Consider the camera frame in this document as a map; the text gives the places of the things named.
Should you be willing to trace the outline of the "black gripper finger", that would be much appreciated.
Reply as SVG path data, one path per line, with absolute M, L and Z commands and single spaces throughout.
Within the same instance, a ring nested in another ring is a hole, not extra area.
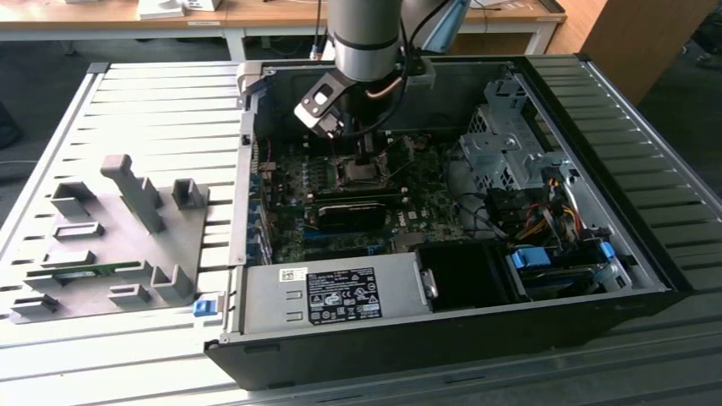
M 355 164 L 368 165 L 375 154 L 373 135 L 364 134 L 356 141 Z

